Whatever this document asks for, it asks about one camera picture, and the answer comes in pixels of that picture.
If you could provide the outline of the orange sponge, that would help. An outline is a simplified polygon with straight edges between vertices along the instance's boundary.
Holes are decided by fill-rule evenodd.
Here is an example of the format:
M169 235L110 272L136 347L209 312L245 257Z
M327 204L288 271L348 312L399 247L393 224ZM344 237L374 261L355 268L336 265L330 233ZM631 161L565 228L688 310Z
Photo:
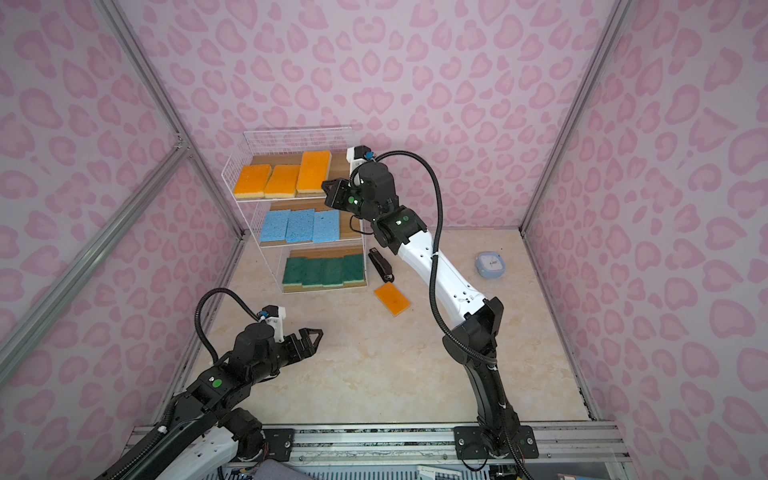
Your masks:
M302 154L296 183L298 194L322 194L322 184L328 179L332 155L328 150L307 151Z
M264 188L264 197L269 199L294 198L297 194L299 172L299 165L277 165Z
M392 282L384 283L374 290L374 294L394 317L405 312L411 306L411 302Z
M241 169L233 188L236 200L256 200L265 197L265 188L271 177L272 167L268 164L246 165Z

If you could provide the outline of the blue sponge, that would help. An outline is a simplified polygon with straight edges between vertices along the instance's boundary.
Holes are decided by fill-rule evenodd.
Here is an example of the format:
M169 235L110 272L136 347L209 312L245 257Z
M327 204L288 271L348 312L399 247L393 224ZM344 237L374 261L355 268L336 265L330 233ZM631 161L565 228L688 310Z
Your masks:
M261 243L285 241L290 215L290 210L268 211L262 223L259 241Z
M314 213L314 209L291 211L285 240L287 243L303 243L312 240Z
M340 239L340 212L322 210L314 213L312 242L327 243Z

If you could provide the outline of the green sponge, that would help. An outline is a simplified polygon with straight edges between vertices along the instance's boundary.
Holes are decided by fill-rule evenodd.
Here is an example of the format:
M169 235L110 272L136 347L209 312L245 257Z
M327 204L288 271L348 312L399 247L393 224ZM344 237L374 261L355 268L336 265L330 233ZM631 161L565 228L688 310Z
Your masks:
M323 271L323 286L325 288L341 288L346 278L345 257L335 257L325 260Z
M284 288L302 287L306 275L308 259L306 257L289 257L286 260L282 285Z
M324 288L326 282L326 271L328 269L328 259L309 258L306 261L306 269L302 279L302 286L307 289Z
M366 284L365 258L362 254L344 256L342 267L344 286L359 286Z

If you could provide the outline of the orange sponge back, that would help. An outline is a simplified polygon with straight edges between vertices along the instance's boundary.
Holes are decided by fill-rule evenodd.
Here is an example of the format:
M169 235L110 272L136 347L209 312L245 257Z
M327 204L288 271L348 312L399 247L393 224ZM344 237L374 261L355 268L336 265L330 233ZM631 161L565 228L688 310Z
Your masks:
M411 306L411 302L392 282L384 283L374 290L374 294L394 317L405 312Z

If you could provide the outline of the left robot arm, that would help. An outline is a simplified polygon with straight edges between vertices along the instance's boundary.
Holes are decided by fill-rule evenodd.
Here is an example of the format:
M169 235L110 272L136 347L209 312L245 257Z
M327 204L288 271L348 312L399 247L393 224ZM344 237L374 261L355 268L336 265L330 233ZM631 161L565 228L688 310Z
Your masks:
M224 354L213 347L201 321L203 307L218 294L234 300L251 320ZM322 330L302 328L285 335L284 315L277 305L254 311L228 288L206 292L195 308L193 325L211 356L211 366L170 400L152 429L101 478L158 479L174 471L223 478L231 461L288 460L293 431L269 432L240 405L253 386L276 379L283 368L311 358L318 350Z

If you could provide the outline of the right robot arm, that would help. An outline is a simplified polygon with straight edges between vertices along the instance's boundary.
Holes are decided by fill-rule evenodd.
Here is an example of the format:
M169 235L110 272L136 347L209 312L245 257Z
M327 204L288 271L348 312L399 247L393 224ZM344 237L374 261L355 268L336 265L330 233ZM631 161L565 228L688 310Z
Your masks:
M328 207L348 212L370 227L378 244L390 250L426 283L430 311L440 328L449 356L461 365L477 404L476 439L462 447L461 459L486 454L522 466L539 455L530 427L521 423L507 398L498 366L497 336L503 303L475 289L440 249L442 228L430 230L419 215L403 205L385 161L405 156L427 162L407 151L375 155L367 146L348 148L350 174L322 184Z

